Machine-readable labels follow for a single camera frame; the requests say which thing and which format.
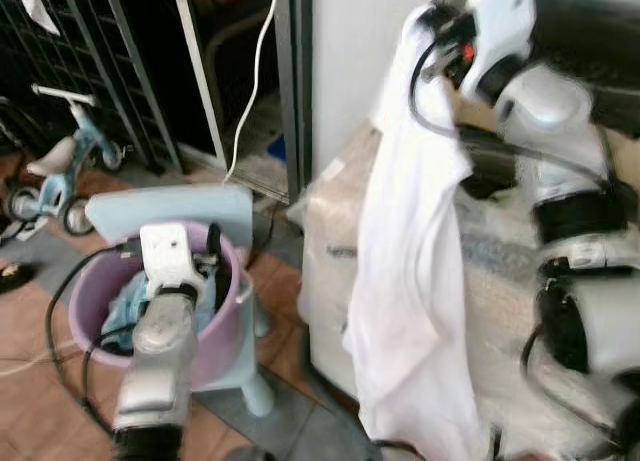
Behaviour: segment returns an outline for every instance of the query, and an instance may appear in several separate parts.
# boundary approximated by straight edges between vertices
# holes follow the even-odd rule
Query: blue balance bike
[[[84,209],[88,198],[75,194],[76,180],[82,167],[96,151],[96,164],[109,172],[122,166],[124,151],[108,140],[79,103],[95,105],[93,96],[70,93],[33,85],[36,94],[65,98],[78,124],[73,136],[62,138],[42,158],[27,164],[27,171],[44,179],[40,190],[31,186],[11,189],[6,211],[19,221],[34,221],[39,216],[55,216],[72,236],[83,236],[93,230]]]

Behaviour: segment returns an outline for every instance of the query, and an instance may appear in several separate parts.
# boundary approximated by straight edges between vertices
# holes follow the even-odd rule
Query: bubble wrap
[[[340,333],[357,270],[357,226],[380,133],[365,126],[310,188],[298,219],[305,227],[303,318]],[[553,456],[598,445],[597,432],[533,391],[520,373],[519,358],[533,326],[539,288],[534,226],[517,189],[497,202],[456,195],[465,262],[467,349],[483,423],[503,429],[503,454],[537,450]],[[540,346],[536,374],[566,401],[610,423],[606,410],[580,375],[557,366]],[[486,455],[486,443],[478,459]]]

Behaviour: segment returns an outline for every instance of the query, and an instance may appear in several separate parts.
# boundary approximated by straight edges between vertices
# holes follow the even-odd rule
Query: bike seat
[[[71,136],[65,136],[42,158],[27,164],[27,171],[42,177],[64,173],[73,162],[75,150],[76,140]]]

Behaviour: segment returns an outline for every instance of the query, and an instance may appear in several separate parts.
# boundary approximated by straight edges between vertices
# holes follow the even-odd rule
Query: plastic bucket
[[[193,252],[204,252],[208,226],[184,222]],[[222,253],[231,267],[231,283],[223,305],[209,324],[198,333],[198,353],[193,362],[192,385],[205,385],[224,373],[238,356],[243,342],[242,305],[239,294],[241,269],[231,242],[220,237]],[[118,253],[105,253],[82,271],[69,302],[69,325],[75,342],[87,351],[100,335],[109,313],[109,303],[122,287],[142,269],[141,259],[121,259]],[[119,356],[100,348],[92,358],[111,366],[126,367],[130,356]]]

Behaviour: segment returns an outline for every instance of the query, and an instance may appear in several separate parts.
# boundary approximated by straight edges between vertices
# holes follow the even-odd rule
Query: metal grid rack
[[[92,115],[109,135],[133,144],[152,171],[161,170],[159,160],[183,171],[121,1],[49,0],[46,7],[59,37],[33,22],[20,0],[0,0],[0,69],[14,91],[0,94],[24,98],[31,83],[94,94]]]

